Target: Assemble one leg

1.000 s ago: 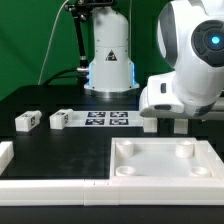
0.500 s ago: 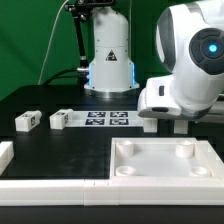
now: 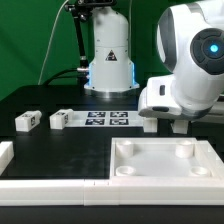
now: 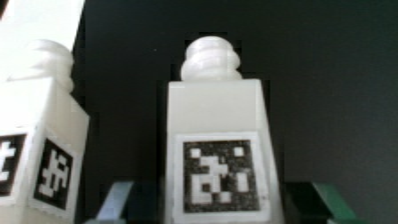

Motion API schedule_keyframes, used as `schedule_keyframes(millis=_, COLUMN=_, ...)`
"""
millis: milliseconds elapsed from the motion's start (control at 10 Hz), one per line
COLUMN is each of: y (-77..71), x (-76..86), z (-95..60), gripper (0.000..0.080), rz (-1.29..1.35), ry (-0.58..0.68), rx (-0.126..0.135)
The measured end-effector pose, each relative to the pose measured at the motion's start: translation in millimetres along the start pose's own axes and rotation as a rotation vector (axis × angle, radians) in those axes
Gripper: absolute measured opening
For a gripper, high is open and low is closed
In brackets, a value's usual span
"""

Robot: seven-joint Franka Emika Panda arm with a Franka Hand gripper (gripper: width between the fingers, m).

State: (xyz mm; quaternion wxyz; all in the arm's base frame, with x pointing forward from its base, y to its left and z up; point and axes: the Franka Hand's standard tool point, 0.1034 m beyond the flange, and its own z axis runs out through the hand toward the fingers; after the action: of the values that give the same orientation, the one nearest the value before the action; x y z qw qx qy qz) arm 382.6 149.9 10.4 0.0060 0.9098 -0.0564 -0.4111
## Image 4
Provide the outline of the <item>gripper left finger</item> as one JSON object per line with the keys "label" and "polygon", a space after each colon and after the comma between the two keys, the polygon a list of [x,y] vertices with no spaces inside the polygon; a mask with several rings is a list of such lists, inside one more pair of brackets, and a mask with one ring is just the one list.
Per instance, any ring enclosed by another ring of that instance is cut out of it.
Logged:
{"label": "gripper left finger", "polygon": [[126,224],[123,211],[128,203],[131,188],[131,181],[121,181],[112,184],[96,218],[87,220],[84,224]]}

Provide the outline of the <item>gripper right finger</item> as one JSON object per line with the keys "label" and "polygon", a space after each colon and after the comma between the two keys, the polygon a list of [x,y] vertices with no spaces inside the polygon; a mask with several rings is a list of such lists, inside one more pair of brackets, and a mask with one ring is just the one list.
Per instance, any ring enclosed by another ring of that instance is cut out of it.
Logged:
{"label": "gripper right finger", "polygon": [[370,224],[348,206],[330,184],[288,182],[284,184],[286,224]]}

